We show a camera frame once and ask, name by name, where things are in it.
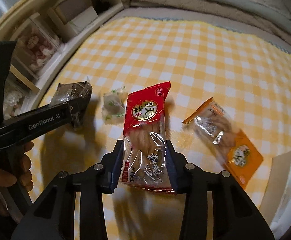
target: red snack package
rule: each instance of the red snack package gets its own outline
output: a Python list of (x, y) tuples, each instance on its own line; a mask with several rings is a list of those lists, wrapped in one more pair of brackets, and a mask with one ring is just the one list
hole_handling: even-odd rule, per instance
[(124, 160), (120, 181), (128, 185), (171, 189), (165, 163), (164, 100), (170, 82), (128, 95), (124, 121)]

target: yellow and white checkered cloth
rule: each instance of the yellow and white checkered cloth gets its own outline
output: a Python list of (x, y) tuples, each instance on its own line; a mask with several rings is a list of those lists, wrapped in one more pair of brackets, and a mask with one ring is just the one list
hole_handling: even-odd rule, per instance
[[(203, 22), (121, 18), (82, 44), (41, 105), (50, 102), (59, 82), (84, 81), (86, 76), (93, 97), (83, 128), (60, 127), (34, 140), (29, 154), (33, 200), (59, 171), (83, 171), (113, 150), (122, 138), (123, 124), (105, 125), (102, 103), (96, 102), (123, 85), (133, 92), (171, 81), (165, 104), (167, 137), (189, 162), (218, 173), (222, 167), (207, 147), (181, 124), (214, 97), (264, 157), (246, 188), (257, 206), (267, 186), (271, 158), (291, 150), (291, 55), (256, 36)], [(119, 185), (113, 195), (103, 196), (103, 205), (110, 240), (179, 237), (184, 196)]]

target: beige blanket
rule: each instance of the beige blanket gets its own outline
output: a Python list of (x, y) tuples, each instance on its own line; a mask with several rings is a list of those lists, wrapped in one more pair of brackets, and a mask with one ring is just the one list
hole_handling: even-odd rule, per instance
[(155, 7), (165, 6), (197, 11), (225, 17), (260, 28), (274, 34), (291, 45), (291, 35), (263, 17), (247, 13), (235, 7), (208, 0), (121, 0), (124, 6)]

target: metal screw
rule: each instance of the metal screw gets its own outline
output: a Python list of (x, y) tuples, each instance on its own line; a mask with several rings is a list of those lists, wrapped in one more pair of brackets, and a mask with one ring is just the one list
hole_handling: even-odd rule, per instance
[(94, 167), (95, 170), (99, 171), (99, 170), (102, 170), (103, 165), (101, 163), (97, 163), (93, 167)]
[(187, 163), (186, 164), (186, 169), (187, 170), (193, 170), (195, 168), (195, 165), (193, 163)]
[(222, 171), (221, 175), (225, 178), (230, 177), (230, 172), (229, 171)]
[(58, 174), (60, 179), (65, 178), (66, 176), (68, 176), (68, 173), (66, 171), (60, 171)]

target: human hand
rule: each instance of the human hand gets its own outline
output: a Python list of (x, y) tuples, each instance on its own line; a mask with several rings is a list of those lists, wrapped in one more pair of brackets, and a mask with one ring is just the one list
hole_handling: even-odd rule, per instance
[[(28, 142), (24, 145), (23, 152), (28, 152), (33, 148), (34, 144), (33, 142)], [(18, 178), (20, 183), (27, 189), (27, 191), (30, 191), (33, 189), (33, 182), (32, 182), (32, 174), (30, 171), (31, 168), (31, 160), (30, 158), (23, 154), (23, 157), (21, 158), (20, 166), (23, 170), (23, 174)], [(7, 171), (4, 171), (0, 169), (0, 187), (10, 187), (14, 185), (17, 181), (17, 178), (10, 174)], [(7, 209), (3, 206), (3, 204), (0, 201), (0, 214), (2, 216), (8, 216)]]

